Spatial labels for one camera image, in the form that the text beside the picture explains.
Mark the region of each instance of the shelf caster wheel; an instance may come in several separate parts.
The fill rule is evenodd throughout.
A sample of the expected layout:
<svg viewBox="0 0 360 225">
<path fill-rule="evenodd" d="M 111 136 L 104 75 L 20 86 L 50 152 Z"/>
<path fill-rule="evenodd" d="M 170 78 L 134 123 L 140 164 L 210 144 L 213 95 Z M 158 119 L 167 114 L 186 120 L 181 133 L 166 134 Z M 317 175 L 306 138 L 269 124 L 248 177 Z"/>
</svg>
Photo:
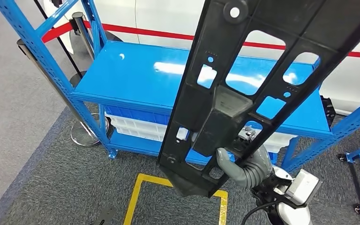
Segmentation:
<svg viewBox="0 0 360 225">
<path fill-rule="evenodd" d="M 118 149 L 115 149 L 115 152 L 108 154 L 108 157 L 110 159 L 115 159 L 117 157 L 117 154 L 118 154 Z"/>
<path fill-rule="evenodd" d="M 110 159 L 115 159 L 115 157 L 117 157 L 117 155 L 116 155 L 116 154 L 108 154 L 108 157 L 109 157 Z"/>
<path fill-rule="evenodd" d="M 347 156 L 345 154 L 338 154 L 337 158 L 341 161 L 341 162 L 347 162 Z"/>
<path fill-rule="evenodd" d="M 354 207 L 354 212 L 360 215 L 360 204 L 355 204 L 353 205 L 353 207 Z"/>
</svg>

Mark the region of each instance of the blue metal shelf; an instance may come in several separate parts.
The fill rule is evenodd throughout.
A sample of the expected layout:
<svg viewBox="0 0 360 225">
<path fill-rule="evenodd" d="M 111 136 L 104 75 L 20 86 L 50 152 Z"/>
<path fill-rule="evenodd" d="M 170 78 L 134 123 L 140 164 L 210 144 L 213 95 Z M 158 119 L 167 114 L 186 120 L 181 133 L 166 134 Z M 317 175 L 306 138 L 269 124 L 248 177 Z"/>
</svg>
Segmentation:
<svg viewBox="0 0 360 225">
<path fill-rule="evenodd" d="M 162 142 L 157 142 L 145 138 L 123 135 L 114 131 L 110 139 L 109 146 L 115 149 L 126 150 L 134 153 L 145 154 L 149 156 L 158 156 L 161 149 Z M 269 152 L 271 162 L 277 162 L 277 155 Z M 186 161 L 188 163 L 195 163 L 205 165 L 209 162 L 210 157 L 205 157 L 194 150 L 190 150 Z M 235 160 L 234 155 L 230 154 L 230 159 Z"/>
<path fill-rule="evenodd" d="M 156 155 L 160 148 L 159 142 L 140 141 L 135 137 L 117 133 L 114 133 L 109 140 L 104 126 L 96 123 L 84 101 L 126 109 L 132 118 L 140 116 L 152 117 L 156 120 L 161 115 L 159 121 L 166 123 L 177 95 L 188 51 L 107 41 L 94 1 L 80 0 L 91 24 L 96 59 L 75 90 L 41 37 L 76 1 L 66 1 L 37 29 L 32 27 L 14 0 L 0 0 L 0 12 L 24 41 L 43 71 L 49 75 L 60 95 L 69 102 L 75 114 L 82 118 L 107 149 L 110 157 L 116 156 L 117 149 Z M 228 84 L 241 92 L 251 94 L 265 79 L 274 64 L 273 60 L 238 57 L 231 70 L 233 80 Z M 285 75 L 292 73 L 296 78 L 294 81 L 301 83 L 312 69 L 312 65 L 293 63 Z M 270 114 L 273 107 L 278 107 L 278 103 L 271 102 L 260 111 L 263 112 L 262 114 Z M 103 114 L 102 107 L 99 108 L 99 114 Z M 315 90 L 284 122 L 278 132 L 316 137 L 319 140 L 293 158 L 293 149 L 288 148 L 282 167 L 288 171 L 298 168 L 358 127 L 360 127 L 360 108 L 330 130 L 318 90 Z M 297 139 L 292 141 L 292 146 L 296 145 L 295 140 Z M 191 160 L 202 163 L 197 156 L 192 156 Z"/>
<path fill-rule="evenodd" d="M 187 57 L 187 50 L 108 41 L 72 96 L 108 105 L 106 109 L 113 115 L 167 124 Z M 238 80 L 228 83 L 253 94 L 274 65 L 274 60 L 238 57 L 230 71 Z M 293 74 L 295 82 L 302 83 L 312 70 L 309 64 L 293 63 L 285 75 Z M 275 101 L 263 105 L 263 114 L 271 113 L 277 105 Z M 165 120 L 155 119 L 153 113 Z M 331 135 L 318 90 L 278 132 L 317 138 Z"/>
</svg>

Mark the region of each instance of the blue floor edge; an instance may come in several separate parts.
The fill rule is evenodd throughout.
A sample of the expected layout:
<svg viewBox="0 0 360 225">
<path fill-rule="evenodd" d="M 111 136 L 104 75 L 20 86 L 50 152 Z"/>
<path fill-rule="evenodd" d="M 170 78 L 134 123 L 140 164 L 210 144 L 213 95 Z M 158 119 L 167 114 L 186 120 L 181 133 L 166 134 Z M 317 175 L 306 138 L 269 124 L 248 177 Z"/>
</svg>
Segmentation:
<svg viewBox="0 0 360 225">
<path fill-rule="evenodd" d="M 10 184 L 5 193 L 0 198 L 0 222 L 7 213 L 13 200 L 18 196 L 20 189 L 23 187 L 32 171 L 42 159 L 47 148 L 50 146 L 55 137 L 60 133 L 62 125 L 70 115 L 71 111 L 69 108 L 64 108 L 56 121 L 53 123 L 52 127 L 46 133 L 39 146 L 35 149 L 34 153 L 22 167 L 15 180 Z"/>
</svg>

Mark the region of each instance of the black plastic panel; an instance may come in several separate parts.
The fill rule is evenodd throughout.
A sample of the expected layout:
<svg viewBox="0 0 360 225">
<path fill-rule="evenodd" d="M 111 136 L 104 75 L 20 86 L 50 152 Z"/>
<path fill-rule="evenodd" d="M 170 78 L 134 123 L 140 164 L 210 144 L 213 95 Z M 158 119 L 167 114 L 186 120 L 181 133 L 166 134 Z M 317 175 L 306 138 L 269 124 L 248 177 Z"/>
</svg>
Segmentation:
<svg viewBox="0 0 360 225">
<path fill-rule="evenodd" d="M 239 16 L 230 10 L 237 7 Z M 225 83 L 243 42 L 260 30 L 283 40 L 286 50 L 254 95 L 244 95 Z M 183 195 L 212 196 L 228 179 L 209 176 L 217 167 L 215 149 L 227 148 L 242 164 L 316 89 L 360 41 L 360 0 L 207 0 L 202 9 L 186 69 L 157 163 Z M 318 68 L 300 85 L 283 74 L 303 52 L 320 57 Z M 202 65 L 217 71 L 209 89 L 197 84 Z M 256 112 L 267 97 L 286 102 L 278 114 L 266 118 Z M 263 130 L 244 149 L 234 139 L 249 120 Z M 179 127 L 190 131 L 177 140 Z M 212 159 L 203 170 L 185 162 L 190 148 Z"/>
</svg>

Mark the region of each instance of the stanchion base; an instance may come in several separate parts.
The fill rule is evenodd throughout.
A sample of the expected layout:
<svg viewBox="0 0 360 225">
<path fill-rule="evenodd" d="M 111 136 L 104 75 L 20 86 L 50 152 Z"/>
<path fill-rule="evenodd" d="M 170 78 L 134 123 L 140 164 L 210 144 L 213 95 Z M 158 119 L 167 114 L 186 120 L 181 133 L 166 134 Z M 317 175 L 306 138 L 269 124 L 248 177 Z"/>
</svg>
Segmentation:
<svg viewBox="0 0 360 225">
<path fill-rule="evenodd" d="M 100 124 L 100 119 L 98 116 L 98 113 L 92 113 L 93 118 L 97 122 L 97 124 Z M 105 119 L 105 132 L 107 133 L 109 128 L 109 123 L 106 117 Z M 83 147 L 92 147 L 97 145 L 100 141 L 94 136 L 93 133 L 88 133 L 85 128 L 83 128 L 80 121 L 77 121 L 71 128 L 71 139 L 72 141 L 80 146 Z"/>
</svg>

